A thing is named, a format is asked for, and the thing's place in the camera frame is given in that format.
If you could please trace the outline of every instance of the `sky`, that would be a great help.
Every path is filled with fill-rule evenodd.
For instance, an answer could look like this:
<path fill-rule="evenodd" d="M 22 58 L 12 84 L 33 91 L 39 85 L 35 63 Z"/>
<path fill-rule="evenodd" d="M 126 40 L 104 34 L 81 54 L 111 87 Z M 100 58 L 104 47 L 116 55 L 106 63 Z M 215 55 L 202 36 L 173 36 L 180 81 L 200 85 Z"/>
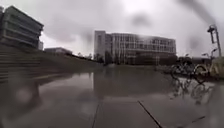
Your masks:
<path fill-rule="evenodd" d="M 94 30 L 162 36 L 176 40 L 177 55 L 200 56 L 216 47 L 206 32 L 219 29 L 224 48 L 223 0 L 0 0 L 44 24 L 44 47 L 93 53 Z"/>

